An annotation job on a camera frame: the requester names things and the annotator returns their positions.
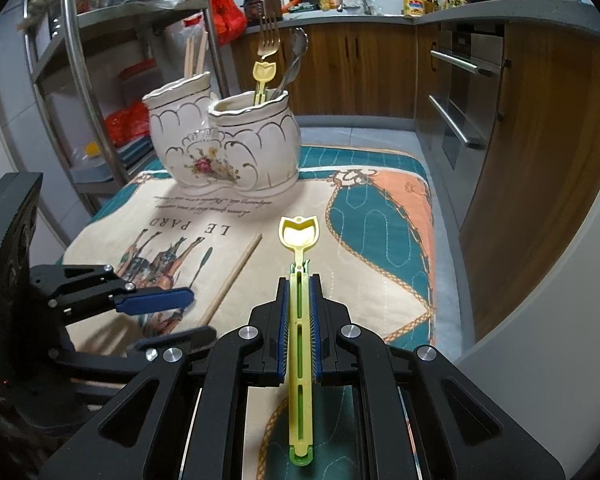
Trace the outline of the yellow plastic tong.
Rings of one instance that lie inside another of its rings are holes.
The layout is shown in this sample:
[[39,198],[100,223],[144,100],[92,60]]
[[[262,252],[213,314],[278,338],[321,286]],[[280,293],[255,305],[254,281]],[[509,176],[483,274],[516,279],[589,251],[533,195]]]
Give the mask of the yellow plastic tong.
[[289,273],[287,372],[289,460],[313,460],[313,337],[309,260],[306,252],[320,236],[316,217],[282,217],[278,238],[294,253]]
[[253,104],[260,105],[266,101],[266,85],[276,75],[276,63],[259,61],[255,62],[252,69],[252,76],[256,82],[256,91],[253,96]]

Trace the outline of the wooden chopstick on mat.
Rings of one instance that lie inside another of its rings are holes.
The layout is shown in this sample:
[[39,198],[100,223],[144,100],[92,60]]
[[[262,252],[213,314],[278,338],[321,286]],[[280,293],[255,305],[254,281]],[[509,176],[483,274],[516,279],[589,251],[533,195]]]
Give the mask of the wooden chopstick on mat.
[[256,250],[258,245],[260,244],[261,240],[262,240],[261,233],[257,233],[252,238],[252,240],[250,240],[249,244],[247,245],[245,250],[242,252],[242,254],[238,258],[237,262],[232,267],[232,270],[230,270],[230,273],[227,275],[227,278],[221,285],[218,293],[211,300],[210,304],[208,305],[208,308],[204,311],[204,314],[201,315],[199,322],[198,322],[199,326],[206,326],[206,325],[210,324],[212,318],[215,315],[215,312],[217,310],[219,310],[220,305],[222,304],[226,295],[228,294],[228,292],[234,285],[235,281],[238,279],[239,274],[242,273],[242,269],[246,266],[247,262],[249,261],[250,257],[252,256],[252,254],[254,253],[254,251]]

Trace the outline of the patterned table mat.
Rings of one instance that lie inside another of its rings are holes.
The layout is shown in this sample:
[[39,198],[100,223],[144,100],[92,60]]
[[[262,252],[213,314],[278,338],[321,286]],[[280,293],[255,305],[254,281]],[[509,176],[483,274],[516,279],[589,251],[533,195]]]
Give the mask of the patterned table mat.
[[294,256],[278,238],[282,217],[316,217],[320,237],[306,255],[323,294],[355,324],[400,349],[434,329],[434,220],[422,159],[410,153],[308,145],[286,192],[245,197],[232,188],[183,190],[158,162],[102,207],[64,255],[67,264],[113,266],[136,286],[187,287],[184,312],[108,312],[73,324],[81,351],[120,354],[144,337],[189,330],[218,293],[250,240],[260,244],[209,325],[225,334],[272,300]]

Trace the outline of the red plastic bag low shelf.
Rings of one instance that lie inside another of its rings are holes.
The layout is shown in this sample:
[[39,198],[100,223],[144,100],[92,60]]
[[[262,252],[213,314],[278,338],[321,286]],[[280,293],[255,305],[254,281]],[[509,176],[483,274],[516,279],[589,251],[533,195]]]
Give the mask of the red plastic bag low shelf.
[[142,136],[149,136],[148,109],[143,102],[135,101],[131,106],[108,115],[105,128],[116,148]]

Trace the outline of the white double ceramic utensil holder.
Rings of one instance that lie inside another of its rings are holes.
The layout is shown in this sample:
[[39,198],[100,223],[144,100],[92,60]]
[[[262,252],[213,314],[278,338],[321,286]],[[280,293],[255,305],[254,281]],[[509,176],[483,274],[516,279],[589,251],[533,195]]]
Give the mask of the white double ceramic utensil holder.
[[232,188],[265,197],[298,180],[301,136],[289,92],[262,104],[253,98],[252,91],[218,98],[208,72],[143,97],[158,159],[185,193]]

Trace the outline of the wooden chopstick in holder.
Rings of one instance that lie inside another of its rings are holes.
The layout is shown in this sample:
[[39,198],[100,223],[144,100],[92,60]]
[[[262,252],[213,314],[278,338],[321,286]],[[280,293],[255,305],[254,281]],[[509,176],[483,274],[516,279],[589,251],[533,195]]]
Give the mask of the wooden chopstick in holder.
[[207,44],[208,44],[208,32],[206,30],[204,30],[200,35],[200,43],[198,46],[196,65],[195,65],[195,71],[194,71],[195,75],[201,74],[204,71],[204,60],[206,59]]
[[185,79],[190,78],[194,74],[193,62],[194,62],[194,38],[189,36],[186,39],[185,44],[185,58],[184,58],[184,70],[183,77]]

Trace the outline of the metal shelf rack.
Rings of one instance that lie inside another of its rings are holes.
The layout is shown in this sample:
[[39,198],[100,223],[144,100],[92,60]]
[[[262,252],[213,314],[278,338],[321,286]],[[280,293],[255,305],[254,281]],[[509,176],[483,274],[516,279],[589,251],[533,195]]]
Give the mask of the metal shelf rack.
[[89,214],[155,157],[139,138],[116,148],[105,119],[183,75],[185,53],[166,45],[171,27],[200,18],[212,65],[220,55],[210,0],[166,10],[102,0],[23,0],[18,26],[43,131],[72,192]]

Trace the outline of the silver spoon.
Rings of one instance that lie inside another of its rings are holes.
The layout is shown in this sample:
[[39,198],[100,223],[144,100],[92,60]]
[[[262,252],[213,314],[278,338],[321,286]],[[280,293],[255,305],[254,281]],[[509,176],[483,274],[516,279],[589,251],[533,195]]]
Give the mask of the silver spoon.
[[277,99],[286,89],[288,84],[291,84],[298,76],[302,56],[306,54],[309,47],[309,38],[306,32],[301,27],[296,27],[291,34],[291,62],[283,74],[282,81],[271,93],[271,99]]

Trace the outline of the gold fork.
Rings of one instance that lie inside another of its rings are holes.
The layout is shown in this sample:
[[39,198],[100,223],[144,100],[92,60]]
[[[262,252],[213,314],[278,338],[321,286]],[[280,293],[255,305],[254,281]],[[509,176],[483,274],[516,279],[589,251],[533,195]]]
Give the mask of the gold fork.
[[280,47],[280,35],[275,15],[260,14],[258,57],[266,61],[276,54]]

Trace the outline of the red hanging plastic bag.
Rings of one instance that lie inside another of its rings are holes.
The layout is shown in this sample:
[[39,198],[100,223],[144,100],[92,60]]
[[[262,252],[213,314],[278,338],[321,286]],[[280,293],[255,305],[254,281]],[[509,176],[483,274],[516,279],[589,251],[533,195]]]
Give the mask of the red hanging plastic bag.
[[247,28],[247,18],[234,0],[210,1],[218,43],[225,46],[242,36]]

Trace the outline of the yellow oil bottle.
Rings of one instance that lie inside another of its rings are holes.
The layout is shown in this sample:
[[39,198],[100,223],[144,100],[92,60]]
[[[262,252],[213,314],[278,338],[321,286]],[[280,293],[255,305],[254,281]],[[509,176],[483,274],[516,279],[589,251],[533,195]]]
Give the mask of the yellow oil bottle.
[[403,0],[403,14],[416,18],[426,13],[426,0]]

